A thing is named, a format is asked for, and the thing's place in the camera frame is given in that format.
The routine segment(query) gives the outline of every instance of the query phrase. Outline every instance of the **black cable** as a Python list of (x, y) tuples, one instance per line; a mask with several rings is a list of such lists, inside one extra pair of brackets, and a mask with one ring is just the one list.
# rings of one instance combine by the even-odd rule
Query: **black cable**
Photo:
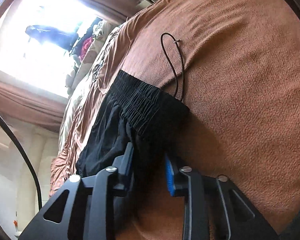
[(181, 60), (181, 73), (182, 73), (182, 91), (181, 91), (180, 101), (182, 101), (183, 97), (184, 97), (184, 94), (185, 94), (185, 63), (183, 62), (182, 53), (181, 53), (181, 50), (180, 50), (180, 48), (178, 46), (178, 42), (180, 40), (176, 40), (170, 33), (163, 33), (163, 34), (161, 34), (161, 37), (160, 37), (162, 50), (163, 50), (163, 52), (164, 52), (164, 54), (165, 54), (165, 56), (166, 56), (166, 58), (167, 58), (167, 60), (169, 62), (169, 65), (170, 65), (170, 67), (172, 69), (172, 72), (173, 72), (173, 75), (174, 75), (174, 79), (176, 81), (176, 90), (174, 92), (173, 97), (176, 97), (177, 92), (178, 92), (178, 87), (179, 87), (178, 77), (177, 77), (176, 71), (175, 71), (175, 69), (173, 67), (173, 64), (171, 63), (171, 60), (170, 60), (170, 58), (169, 58), (169, 56), (168, 56), (168, 54), (167, 54), (167, 52), (166, 52), (166, 50), (164, 48), (164, 45), (163, 45), (163, 37), (164, 37), (164, 35), (168, 35), (168, 36), (170, 36), (173, 39), (173, 43), (176, 45), (177, 50), (179, 52), (179, 56), (180, 56), (180, 60)]
[(38, 194), (38, 206), (39, 206), (39, 210), (42, 208), (42, 199), (41, 199), (41, 189), (40, 189), (40, 184), (39, 184), (39, 180), (37, 175), (35, 174), (34, 168), (25, 152), (25, 150), (23, 149), (23, 147), (21, 146), (20, 142), (18, 141), (18, 139), (16, 138), (16, 136), (13, 134), (13, 132), (10, 130), (10, 128), (8, 127), (8, 125), (5, 123), (5, 121), (2, 119), (2, 117), (0, 116), (0, 127), (4, 130), (4, 132), (9, 136), (9, 138), (11, 139), (11, 141), (14, 143), (14, 145), (17, 147), (17, 149), (19, 150), (19, 152), (21, 153), (23, 159), (25, 160), (31, 175), (34, 179), (34, 183), (35, 183), (35, 187), (37, 189), (37, 194)]

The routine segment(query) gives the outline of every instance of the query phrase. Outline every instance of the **bed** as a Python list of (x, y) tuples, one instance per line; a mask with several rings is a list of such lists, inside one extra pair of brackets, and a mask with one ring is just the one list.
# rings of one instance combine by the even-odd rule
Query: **bed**
[[(69, 100), (50, 195), (75, 174), (120, 70), (173, 94), (165, 32), (180, 39), (191, 112), (178, 154), (207, 176), (227, 174), (280, 233), (300, 209), (300, 21), (284, 0), (159, 0), (115, 28)], [(164, 44), (181, 86), (178, 52)], [(118, 239), (181, 238), (182, 200), (163, 174)]]

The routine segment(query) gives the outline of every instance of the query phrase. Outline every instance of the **elastic waistband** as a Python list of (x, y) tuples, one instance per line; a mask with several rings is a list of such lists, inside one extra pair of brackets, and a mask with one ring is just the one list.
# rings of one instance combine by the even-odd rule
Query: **elastic waistband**
[(109, 93), (138, 135), (167, 136), (173, 133), (189, 108), (161, 89), (120, 70)]

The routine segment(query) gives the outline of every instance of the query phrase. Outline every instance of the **window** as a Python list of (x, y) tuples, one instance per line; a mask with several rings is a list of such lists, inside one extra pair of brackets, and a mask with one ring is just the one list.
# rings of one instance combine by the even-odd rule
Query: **window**
[(0, 71), (67, 98), (65, 79), (73, 59), (57, 45), (30, 39), (26, 27), (48, 25), (81, 37), (96, 17), (76, 0), (22, 0), (1, 38)]

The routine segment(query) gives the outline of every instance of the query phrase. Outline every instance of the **silver rivet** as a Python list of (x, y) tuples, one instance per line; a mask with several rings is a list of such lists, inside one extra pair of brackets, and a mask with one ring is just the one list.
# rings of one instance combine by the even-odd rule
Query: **silver rivet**
[(71, 175), (71, 176), (69, 177), (69, 180), (70, 180), (71, 182), (78, 182), (80, 179), (81, 179), (81, 177), (80, 177), (79, 175), (77, 175), (77, 174)]
[(228, 177), (226, 175), (219, 175), (218, 180), (220, 180), (222, 182), (226, 182), (226, 181), (228, 181)]
[(117, 171), (117, 168), (116, 168), (116, 167), (114, 167), (114, 166), (109, 166), (109, 167), (106, 167), (106, 171), (108, 171), (108, 172), (112, 173), (112, 172), (115, 172), (115, 171)]
[(183, 172), (191, 172), (191, 171), (192, 171), (192, 168), (189, 167), (189, 166), (184, 166), (184, 167), (182, 167), (180, 170), (183, 171)]

